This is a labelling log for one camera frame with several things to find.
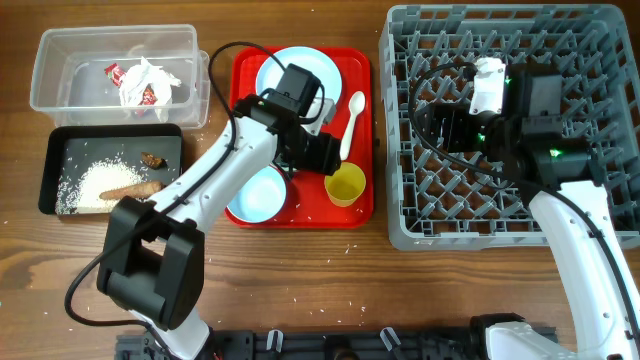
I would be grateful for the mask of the light blue bowl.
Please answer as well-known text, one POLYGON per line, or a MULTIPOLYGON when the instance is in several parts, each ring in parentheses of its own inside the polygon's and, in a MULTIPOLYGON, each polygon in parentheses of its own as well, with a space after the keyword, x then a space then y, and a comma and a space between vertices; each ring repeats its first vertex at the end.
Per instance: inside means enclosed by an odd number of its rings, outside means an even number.
POLYGON ((256 173, 227 206, 235 218, 250 224, 265 222, 276 216, 287 197, 286 182, 274 167, 256 173))

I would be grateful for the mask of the light blue plate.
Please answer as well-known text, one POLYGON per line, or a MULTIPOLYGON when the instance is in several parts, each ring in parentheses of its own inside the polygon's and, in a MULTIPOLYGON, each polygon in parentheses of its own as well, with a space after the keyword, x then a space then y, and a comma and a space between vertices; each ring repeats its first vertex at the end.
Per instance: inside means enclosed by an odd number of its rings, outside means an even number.
POLYGON ((336 104, 342 90, 337 65, 323 52, 310 47, 288 47, 276 51, 261 65, 256 77, 256 94, 273 103, 283 100, 310 124, 328 109, 325 100, 336 104))

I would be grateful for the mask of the dark brown food lump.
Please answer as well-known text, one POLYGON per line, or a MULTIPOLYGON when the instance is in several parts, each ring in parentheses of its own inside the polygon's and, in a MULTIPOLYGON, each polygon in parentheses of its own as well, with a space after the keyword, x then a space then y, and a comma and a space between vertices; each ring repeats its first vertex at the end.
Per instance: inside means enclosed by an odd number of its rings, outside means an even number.
POLYGON ((146 167, 154 170, 160 169, 166 165, 166 160, 164 158, 155 156, 148 152, 141 153, 141 161, 146 167))

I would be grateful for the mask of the brown carrot stick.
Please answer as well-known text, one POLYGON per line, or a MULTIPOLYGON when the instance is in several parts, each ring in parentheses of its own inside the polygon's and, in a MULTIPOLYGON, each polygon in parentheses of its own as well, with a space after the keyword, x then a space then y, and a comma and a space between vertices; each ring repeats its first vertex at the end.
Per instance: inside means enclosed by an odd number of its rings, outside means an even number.
POLYGON ((126 186, 114 190, 104 191, 99 195, 101 200, 121 200, 125 197, 146 199, 164 188, 161 181, 149 181, 126 186))

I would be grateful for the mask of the white rice pile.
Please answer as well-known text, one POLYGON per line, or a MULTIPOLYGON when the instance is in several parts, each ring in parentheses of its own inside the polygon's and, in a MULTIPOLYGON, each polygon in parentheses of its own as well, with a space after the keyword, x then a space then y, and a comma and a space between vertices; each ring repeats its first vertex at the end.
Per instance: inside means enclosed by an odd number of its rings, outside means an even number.
POLYGON ((78 164, 69 165, 59 178, 54 213, 109 213, 117 200, 101 199, 103 192, 143 182, 144 177, 133 167, 117 160, 94 161, 86 169, 78 164))

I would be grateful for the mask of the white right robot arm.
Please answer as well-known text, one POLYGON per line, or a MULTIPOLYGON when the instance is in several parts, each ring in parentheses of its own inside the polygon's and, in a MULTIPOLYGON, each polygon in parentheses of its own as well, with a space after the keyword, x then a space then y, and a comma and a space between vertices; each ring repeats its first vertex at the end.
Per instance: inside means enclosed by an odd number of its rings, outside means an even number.
POLYGON ((484 58, 459 69, 474 87, 469 105, 420 105, 428 70, 412 85, 408 118, 421 144, 458 162, 479 152, 503 168, 544 233, 576 332, 569 351, 515 315, 474 319, 483 359, 635 359, 639 291, 617 239, 606 175, 584 137, 564 134, 561 74, 548 65, 484 58))

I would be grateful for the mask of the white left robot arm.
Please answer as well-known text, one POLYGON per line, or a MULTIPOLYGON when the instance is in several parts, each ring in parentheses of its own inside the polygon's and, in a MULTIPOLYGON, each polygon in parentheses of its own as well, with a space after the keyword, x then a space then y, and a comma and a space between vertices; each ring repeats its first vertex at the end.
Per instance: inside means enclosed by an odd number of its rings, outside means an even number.
POLYGON ((72 308, 76 289, 92 271, 96 286, 132 314, 124 325, 142 326, 171 359, 219 359, 213 329, 196 304, 204 284, 205 237, 239 190, 276 158, 297 170, 332 175, 341 165, 340 141, 311 134, 306 125, 324 86, 311 71, 284 67, 273 88, 225 108, 229 121, 220 138, 176 181, 141 202, 126 196, 112 210, 102 252, 71 282, 64 310, 90 327, 72 308))

